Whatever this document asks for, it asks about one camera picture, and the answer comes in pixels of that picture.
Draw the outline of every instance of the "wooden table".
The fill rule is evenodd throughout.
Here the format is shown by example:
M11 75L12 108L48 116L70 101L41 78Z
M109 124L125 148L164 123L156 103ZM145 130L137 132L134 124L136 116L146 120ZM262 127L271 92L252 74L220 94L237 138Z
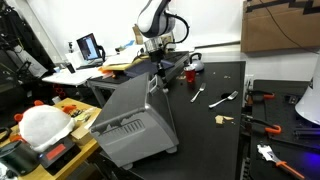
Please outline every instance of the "wooden table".
M78 109L88 109L92 106L70 99L70 98L66 98L63 101L57 103L54 105L54 107L57 108L62 108L62 106L66 106L66 105L76 105ZM100 113L101 109L97 108L93 114L91 115L89 121L93 118L96 118L96 116ZM75 128L79 127L81 125L81 122L77 122ZM14 126L11 128L13 130L13 132L15 132L18 129L18 126ZM3 142L1 144L1 146L4 146L5 144L8 144L9 140ZM84 146L79 146L81 151L80 153L74 157L68 164L66 164L57 174L55 174L54 176L52 176L50 173L48 173L43 167L42 165L39 165L35 170L33 170L31 173L19 177L19 179L21 180L26 180L26 179L30 179L30 180L40 180L40 179L45 179L45 180L50 180L50 179L66 179L68 177L68 175L70 175L84 160L86 160L98 147L99 144L97 143L97 141L95 139L92 139L91 141L89 141L86 145Z

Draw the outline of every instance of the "red cup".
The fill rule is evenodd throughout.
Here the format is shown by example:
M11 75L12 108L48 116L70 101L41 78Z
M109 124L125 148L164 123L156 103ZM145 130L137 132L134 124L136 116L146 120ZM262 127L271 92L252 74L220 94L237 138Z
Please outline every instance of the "red cup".
M189 83L194 82L194 79L196 77L196 70L193 66L184 67L184 73Z

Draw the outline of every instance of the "gray machine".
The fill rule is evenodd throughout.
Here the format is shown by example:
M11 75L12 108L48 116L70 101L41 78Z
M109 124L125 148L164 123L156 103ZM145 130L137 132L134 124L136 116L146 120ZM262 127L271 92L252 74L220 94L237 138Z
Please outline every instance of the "gray machine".
M109 158L130 169L132 163L166 150L177 151L169 102L161 79L149 73L121 84L90 127Z

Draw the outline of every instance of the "black table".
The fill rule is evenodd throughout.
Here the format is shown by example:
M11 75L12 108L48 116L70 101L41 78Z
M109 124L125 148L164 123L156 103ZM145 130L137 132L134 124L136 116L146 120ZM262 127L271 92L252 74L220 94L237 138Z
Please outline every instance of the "black table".
M166 70L167 80L171 80L175 76L176 70L183 67L184 63L187 62L188 59L189 59L188 52L171 52L169 54L166 54L165 60L169 62L173 62L175 64L174 67ZM93 79L88 79L87 82L89 87L93 91L96 99L98 100L100 106L103 107L104 104L106 103L106 100L101 93L101 88L114 90L119 86L119 84L125 81L128 81L129 79L130 77L122 73L117 76L117 79L113 79L111 77L108 77L108 78L97 77Z
M267 138L263 127L254 125L252 128L250 147L250 175L253 180L293 179L291 176L276 168L274 163L261 159L257 151L257 144L263 142L270 145L279 159L286 161L306 179L320 179L320 139L297 139L293 135L294 128L319 128L319 126L303 119L295 112L295 105L288 103L292 96L301 97L307 88L308 82L301 81L254 81L255 90L274 92L275 99L254 103L253 117L265 120L282 127L280 135L273 136L275 140Z
M180 141L178 151L133 163L131 172L147 180L239 179L238 143L245 62L205 63L205 71L188 84L177 72L169 83L169 101ZM206 88L194 103L202 82ZM221 96L238 91L237 98L209 109ZM216 124L216 115L234 117Z

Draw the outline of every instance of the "computer monitor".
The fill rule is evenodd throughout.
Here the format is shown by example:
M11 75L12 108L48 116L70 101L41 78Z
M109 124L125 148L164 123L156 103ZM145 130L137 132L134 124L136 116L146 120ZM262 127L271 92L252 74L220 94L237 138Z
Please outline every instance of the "computer monitor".
M93 61L102 58L93 33L78 39L77 43L84 60Z

